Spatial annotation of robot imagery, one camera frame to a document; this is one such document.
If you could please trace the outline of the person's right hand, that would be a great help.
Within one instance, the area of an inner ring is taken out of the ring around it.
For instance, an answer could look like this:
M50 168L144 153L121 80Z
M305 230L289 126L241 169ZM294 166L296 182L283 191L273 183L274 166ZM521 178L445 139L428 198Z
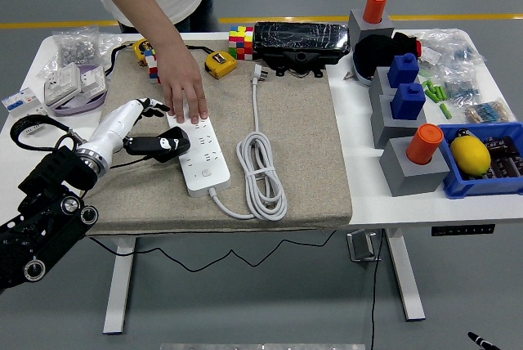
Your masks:
M199 65L184 44L155 49L164 104L168 114L178 123L186 120L184 105L188 105L189 120L197 124L208 117Z

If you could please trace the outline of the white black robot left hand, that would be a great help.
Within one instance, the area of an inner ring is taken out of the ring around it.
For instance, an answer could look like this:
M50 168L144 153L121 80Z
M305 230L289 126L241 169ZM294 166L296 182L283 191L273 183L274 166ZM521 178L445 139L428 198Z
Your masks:
M83 156L101 162L107 168L112 164L113 153L122 148L130 155L158 158L165 155L178 156L187 152L190 142L179 128L181 135L170 137L128 137L136 122L145 117L163 117L169 107L151 98L134 99L121 105L103 118L86 143L76 150Z

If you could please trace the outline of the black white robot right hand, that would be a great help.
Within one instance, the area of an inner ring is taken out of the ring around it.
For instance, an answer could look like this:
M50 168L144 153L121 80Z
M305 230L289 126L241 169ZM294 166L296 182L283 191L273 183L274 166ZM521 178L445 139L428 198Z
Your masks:
M500 350L499 347L492 344L491 342L485 340L484 338L480 337L478 334L475 334L471 331L467 333L467 336L470 340L472 340L476 345L478 345L480 348L484 350Z

